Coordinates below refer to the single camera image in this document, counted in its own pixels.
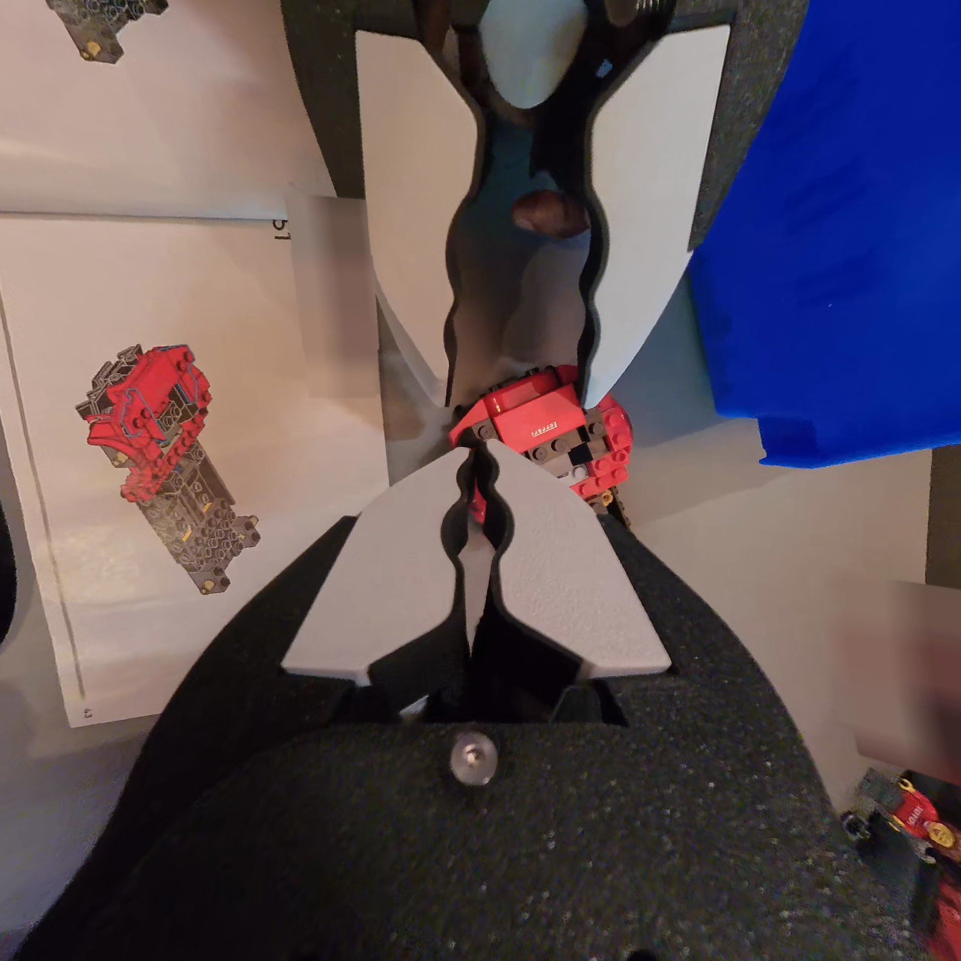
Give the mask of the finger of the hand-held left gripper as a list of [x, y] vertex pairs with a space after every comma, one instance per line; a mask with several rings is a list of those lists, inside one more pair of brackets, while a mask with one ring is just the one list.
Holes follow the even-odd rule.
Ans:
[[631, 364], [690, 261], [730, 31], [723, 23], [646, 43], [587, 120], [599, 259], [583, 273], [584, 406], [596, 406]]
[[367, 234], [378, 306], [426, 397], [450, 402], [457, 304], [450, 234], [483, 167], [483, 116], [415, 39], [356, 31]]

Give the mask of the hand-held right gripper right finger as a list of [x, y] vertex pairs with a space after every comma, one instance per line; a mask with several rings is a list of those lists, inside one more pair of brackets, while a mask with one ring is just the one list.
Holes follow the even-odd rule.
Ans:
[[492, 597], [580, 678], [665, 673], [672, 661], [593, 508], [498, 440], [480, 448]]

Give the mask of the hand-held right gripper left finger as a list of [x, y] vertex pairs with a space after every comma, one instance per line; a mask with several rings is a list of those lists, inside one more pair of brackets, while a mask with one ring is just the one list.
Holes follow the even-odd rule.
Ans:
[[467, 655], [463, 570], [474, 451], [456, 448], [356, 517], [282, 660], [359, 687], [442, 687]]

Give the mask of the red and black lego car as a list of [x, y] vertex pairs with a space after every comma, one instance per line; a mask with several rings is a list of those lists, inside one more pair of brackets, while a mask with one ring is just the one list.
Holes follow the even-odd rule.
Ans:
[[575, 365], [550, 365], [493, 385], [454, 410], [450, 446], [499, 440], [630, 528], [619, 491], [630, 471], [630, 417], [610, 394], [583, 407], [578, 375]]

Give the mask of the blue plastic bin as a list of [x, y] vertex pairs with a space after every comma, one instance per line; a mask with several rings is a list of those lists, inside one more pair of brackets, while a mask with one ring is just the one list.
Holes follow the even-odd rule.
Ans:
[[715, 410], [811, 469], [960, 437], [960, 3], [811, 2], [689, 276]]

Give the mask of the lego instruction booklet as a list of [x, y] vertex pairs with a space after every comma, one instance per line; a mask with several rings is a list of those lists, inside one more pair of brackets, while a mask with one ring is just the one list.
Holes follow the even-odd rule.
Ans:
[[[378, 391], [321, 385], [310, 231], [330, 177], [280, 2], [170, 2], [84, 60], [46, 2], [2, 2], [2, 491], [24, 564], [13, 641], [70, 727], [158, 713], [214, 634], [387, 482]], [[200, 440], [260, 540], [202, 595], [87, 442], [91, 378], [189, 347]]]

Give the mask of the person's left hand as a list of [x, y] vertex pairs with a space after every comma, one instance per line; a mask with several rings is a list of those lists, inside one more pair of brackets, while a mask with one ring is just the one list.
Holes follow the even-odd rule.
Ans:
[[591, 227], [582, 203], [551, 189], [519, 197], [511, 207], [511, 222], [525, 232], [557, 240], [574, 238]]

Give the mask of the black rounded object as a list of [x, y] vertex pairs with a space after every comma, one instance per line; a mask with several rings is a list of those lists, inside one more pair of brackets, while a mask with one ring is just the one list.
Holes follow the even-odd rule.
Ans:
[[18, 600], [18, 569], [11, 531], [3, 509], [0, 513], [1, 540], [1, 609], [0, 641], [3, 644], [11, 630]]

